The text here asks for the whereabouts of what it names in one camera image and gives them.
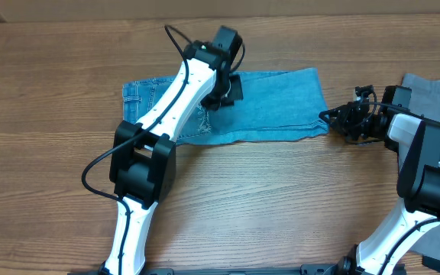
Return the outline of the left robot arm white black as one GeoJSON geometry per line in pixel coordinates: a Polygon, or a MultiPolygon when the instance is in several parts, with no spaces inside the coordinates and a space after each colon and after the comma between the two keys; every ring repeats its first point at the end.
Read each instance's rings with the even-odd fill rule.
{"type": "Polygon", "coordinates": [[[243,98],[234,74],[245,45],[234,29],[221,26],[211,42],[195,40],[180,50],[180,69],[151,110],[116,129],[109,178],[118,199],[112,250],[100,274],[139,274],[154,211],[176,177],[176,142],[199,106],[208,111],[243,98]]]}

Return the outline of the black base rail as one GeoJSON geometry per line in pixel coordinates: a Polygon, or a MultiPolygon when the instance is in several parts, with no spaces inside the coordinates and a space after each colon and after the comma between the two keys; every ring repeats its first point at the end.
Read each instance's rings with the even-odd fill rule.
{"type": "Polygon", "coordinates": [[[303,264],[300,267],[269,267],[248,269],[173,270],[157,268],[141,271],[143,275],[332,275],[335,264],[303,264]]]}

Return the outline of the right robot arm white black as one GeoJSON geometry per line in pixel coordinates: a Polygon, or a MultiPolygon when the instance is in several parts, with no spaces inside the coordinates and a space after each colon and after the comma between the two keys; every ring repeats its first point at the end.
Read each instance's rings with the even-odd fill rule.
{"type": "Polygon", "coordinates": [[[401,274],[399,260],[440,225],[440,122],[413,114],[411,96],[409,88],[388,86],[379,99],[373,86],[357,86],[353,101],[319,113],[347,143],[382,141],[398,156],[396,205],[325,274],[401,274]]]}

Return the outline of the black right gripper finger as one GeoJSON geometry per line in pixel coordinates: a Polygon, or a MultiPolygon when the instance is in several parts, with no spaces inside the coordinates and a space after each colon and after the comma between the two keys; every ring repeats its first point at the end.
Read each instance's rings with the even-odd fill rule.
{"type": "Polygon", "coordinates": [[[337,118],[340,112],[340,108],[332,108],[319,113],[320,119],[332,119],[337,118]]]}
{"type": "Polygon", "coordinates": [[[322,120],[333,130],[341,130],[341,120],[337,117],[322,117],[322,120]]]}

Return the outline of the light blue denim jeans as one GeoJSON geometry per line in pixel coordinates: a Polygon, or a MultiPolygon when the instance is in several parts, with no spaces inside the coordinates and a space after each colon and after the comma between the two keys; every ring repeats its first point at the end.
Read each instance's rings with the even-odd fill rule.
{"type": "Polygon", "coordinates": [[[238,75],[243,100],[217,111],[198,105],[185,123],[178,144],[298,141],[328,133],[328,125],[319,118],[327,106],[317,69],[238,75]]]}

